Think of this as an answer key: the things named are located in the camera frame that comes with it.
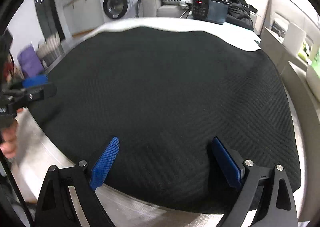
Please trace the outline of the person's left hand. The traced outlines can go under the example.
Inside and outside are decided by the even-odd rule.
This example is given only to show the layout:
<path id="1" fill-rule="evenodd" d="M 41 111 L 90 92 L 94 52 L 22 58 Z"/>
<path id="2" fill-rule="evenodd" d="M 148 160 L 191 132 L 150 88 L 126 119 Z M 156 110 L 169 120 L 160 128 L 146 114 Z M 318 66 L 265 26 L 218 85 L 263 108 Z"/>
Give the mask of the person's left hand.
<path id="1" fill-rule="evenodd" d="M 17 128 L 18 122 L 14 119 L 8 128 L 1 129 L 1 136 L 3 139 L 3 142 L 1 143 L 1 150 L 7 159 L 11 159 L 16 156 Z"/>

